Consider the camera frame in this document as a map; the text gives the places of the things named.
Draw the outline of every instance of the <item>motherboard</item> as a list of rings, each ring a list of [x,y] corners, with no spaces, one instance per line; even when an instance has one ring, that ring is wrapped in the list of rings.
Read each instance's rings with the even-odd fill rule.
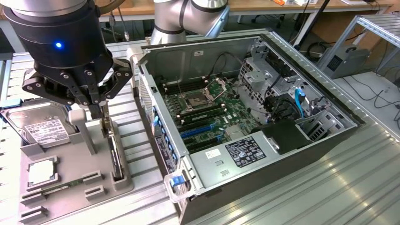
[[[248,135],[260,125],[238,98],[238,84],[217,77],[204,82],[204,88],[164,95],[190,153]],[[178,90],[186,90],[185,84]]]

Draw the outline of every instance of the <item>aluminum profile table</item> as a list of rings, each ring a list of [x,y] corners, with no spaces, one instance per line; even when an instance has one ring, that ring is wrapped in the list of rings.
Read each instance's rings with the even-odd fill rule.
[[[388,42],[390,42],[396,46],[396,49],[392,51],[392,53],[386,56],[386,58],[381,62],[380,68],[386,64],[386,62],[390,60],[390,58],[397,53],[398,48],[400,48],[400,15],[398,14],[357,15],[352,19],[334,46],[332,47],[330,51],[328,52],[328,55],[318,62],[318,68],[321,71],[325,69],[328,63],[330,62],[330,60],[336,54],[337,49],[345,42],[345,39],[348,38],[349,34],[353,32],[354,26],[357,24],[361,25],[366,30],[373,32],[376,35],[378,35],[382,39],[385,39]]]
[[[400,145],[376,124],[373,115],[350,101],[341,88],[309,64],[301,54],[274,34],[265,33],[304,66],[320,83],[366,121],[358,133],[341,143],[316,163],[300,169],[252,194],[233,201],[190,225],[225,224],[398,224],[400,223]],[[222,37],[240,34],[228,32]],[[125,57],[130,42],[108,45],[113,56]],[[21,74],[33,65],[26,53],[14,54],[9,64],[5,96],[29,98],[20,89]],[[130,86],[126,85],[109,103],[118,123],[134,189],[114,199],[70,213],[48,224],[177,225],[178,216],[162,185],[153,149],[142,132]],[[0,224],[14,225],[17,215],[18,137],[8,125],[0,130]]]

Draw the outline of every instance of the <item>black robot arm segment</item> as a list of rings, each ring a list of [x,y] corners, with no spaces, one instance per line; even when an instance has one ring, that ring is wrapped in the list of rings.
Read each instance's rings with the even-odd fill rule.
[[[113,59],[105,47],[100,9],[93,0],[53,2],[52,7],[42,6],[45,10],[50,8],[48,14],[37,9],[37,5],[30,10],[4,7],[4,14],[34,59],[34,71],[25,79],[22,89],[61,104],[86,106],[94,119],[101,116],[100,106],[116,96],[132,77],[130,64],[126,60]],[[57,7],[61,10],[66,4],[80,8],[56,14]],[[112,75],[98,86],[110,68]]]

